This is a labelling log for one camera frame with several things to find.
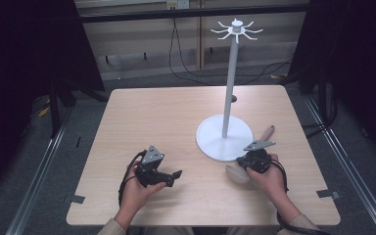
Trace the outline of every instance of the black device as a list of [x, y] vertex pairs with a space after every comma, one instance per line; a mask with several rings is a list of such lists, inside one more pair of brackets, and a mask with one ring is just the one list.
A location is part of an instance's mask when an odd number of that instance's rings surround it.
[[244, 170], [250, 167], [258, 173], [265, 173], [271, 165], [271, 157], [264, 149], [249, 151], [245, 156], [237, 158], [236, 161]]
[[136, 168], [136, 176], [144, 187], [161, 182], [165, 182], [166, 187], [172, 187], [174, 180], [181, 176], [182, 170], [173, 174], [158, 172], [158, 167], [164, 156], [154, 146], [150, 146], [143, 156], [141, 163]]

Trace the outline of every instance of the electrical outlet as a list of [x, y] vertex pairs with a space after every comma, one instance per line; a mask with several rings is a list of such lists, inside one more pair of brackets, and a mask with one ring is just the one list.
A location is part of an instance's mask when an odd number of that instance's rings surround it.
[[177, 0], [166, 0], [166, 8], [168, 10], [176, 10], [178, 8]]
[[189, 9], [189, 0], [178, 0], [177, 9]]

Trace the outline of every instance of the gray floor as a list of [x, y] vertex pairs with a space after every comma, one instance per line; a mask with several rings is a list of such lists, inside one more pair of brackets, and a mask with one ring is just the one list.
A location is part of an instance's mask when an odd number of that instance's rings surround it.
[[[281, 50], [281, 53], [273, 56], [273, 61], [284, 62], [284, 59], [287, 58], [285, 55], [289, 54], [291, 56], [293, 51], [288, 51], [286, 54], [283, 53], [286, 52]], [[161, 59], [155, 61], [152, 60], [153, 56], [148, 55], [149, 62], [143, 60], [143, 55], [139, 59], [137, 55], [130, 56], [126, 61], [140, 64], [139, 67], [130, 70], [115, 68], [120, 66], [132, 68], [131, 65], [125, 66], [120, 61], [123, 58], [110, 58], [110, 65], [105, 63], [105, 58], [98, 58], [99, 68], [102, 76], [105, 78], [105, 86], [107, 88], [107, 92], [101, 92], [101, 94], [109, 96], [110, 92], [117, 88], [225, 84], [226, 77], [224, 74], [226, 73], [226, 64], [219, 62], [217, 59], [214, 61], [210, 60], [210, 69], [205, 71], [195, 70], [192, 60], [187, 60], [186, 65], [191, 66], [190, 69], [197, 74], [221, 75], [196, 76], [188, 72], [180, 72], [178, 74], [179, 77], [177, 77], [169, 73], [166, 54], [157, 55]], [[250, 62], [252, 61], [255, 61], [256, 64], [251, 65]], [[148, 63], [154, 64], [158, 62], [161, 62], [161, 64], [146, 66]], [[263, 72], [264, 66], [262, 65], [267, 65], [271, 62], [250, 59], [244, 59], [243, 62], [240, 60], [237, 73], [253, 74], [254, 76], [236, 77], [238, 85], [245, 83], [249, 85], [276, 84], [279, 79], [271, 78], [269, 75], [288, 72], [288, 65], [274, 71], [282, 65], [280, 63], [266, 69], [266, 71], [274, 72], [269, 72], [267, 75], [256, 79], [257, 75]], [[137, 71], [141, 71], [139, 76], [135, 75]], [[286, 89], [301, 124], [314, 123], [313, 115], [306, 104], [306, 96], [301, 95], [299, 92], [299, 85], [297, 83], [288, 84], [286, 85]], [[23, 234], [97, 234], [101, 228], [100, 226], [69, 226], [66, 223], [66, 216], [70, 206], [66, 198], [75, 191], [98, 125], [106, 108], [105, 103], [90, 99], [81, 93], [74, 93], [74, 95], [77, 98], [77, 104], [71, 111], [70, 119], [65, 122], [65, 133], [55, 153], [54, 160], [51, 162], [34, 207], [23, 228]], [[316, 99], [316, 92], [312, 94], [312, 97]], [[45, 98], [38, 100], [35, 106], [39, 107], [39, 104], [42, 104], [42, 102], [45, 102]], [[62, 110], [64, 114], [68, 112], [67, 109], [62, 108]], [[339, 102], [338, 115], [332, 128], [348, 153], [348, 162], [356, 166], [372, 194], [376, 197], [376, 143], [362, 134], [362, 126], [341, 102]], [[314, 130], [314, 128], [309, 128], [305, 129], [305, 132], [311, 133]], [[8, 230], [28, 189], [29, 183], [40, 164], [42, 156], [45, 154], [50, 134], [51, 120], [49, 114], [44, 117], [38, 117], [37, 113], [32, 114], [31, 124], [27, 128], [26, 135], [19, 147], [18, 156], [0, 180], [0, 234], [5, 234]], [[337, 161], [335, 153], [323, 134], [314, 135], [308, 141], [328, 188], [338, 191], [341, 195], [341, 198], [334, 201], [341, 215], [341, 223], [337, 226], [322, 227], [322, 229], [333, 234], [376, 234], [375, 222], [354, 190], [352, 183]], [[211, 229], [199, 229], [199, 232], [201, 234], [213, 234], [214, 231]]]

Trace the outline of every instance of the sleeve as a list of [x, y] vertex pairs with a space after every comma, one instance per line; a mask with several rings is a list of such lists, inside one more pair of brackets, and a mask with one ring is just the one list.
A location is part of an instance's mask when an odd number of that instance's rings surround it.
[[126, 231], [114, 220], [110, 219], [98, 235], [125, 235]]
[[[314, 230], [320, 230], [316, 225], [310, 221], [306, 215], [301, 214], [298, 217], [296, 217], [294, 220], [290, 222], [291, 225], [296, 226], [296, 227], [301, 227], [301, 228], [309, 228], [309, 229], [314, 229]], [[277, 235], [296, 235], [298, 233], [282, 229], [280, 230]]]

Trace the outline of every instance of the white pole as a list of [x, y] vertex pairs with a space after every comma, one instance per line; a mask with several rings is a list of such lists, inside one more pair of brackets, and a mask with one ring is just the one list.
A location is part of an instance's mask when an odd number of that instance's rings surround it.
[[230, 60], [228, 62], [228, 75], [227, 75], [227, 89], [226, 89], [226, 92], [225, 92], [224, 119], [222, 121], [222, 134], [221, 134], [222, 138], [227, 137], [228, 122], [230, 120], [231, 102], [232, 102], [232, 99], [233, 99], [234, 77], [236, 75], [238, 51], [239, 51], [239, 45], [237, 43], [236, 37], [233, 36], [232, 39], [231, 39]]

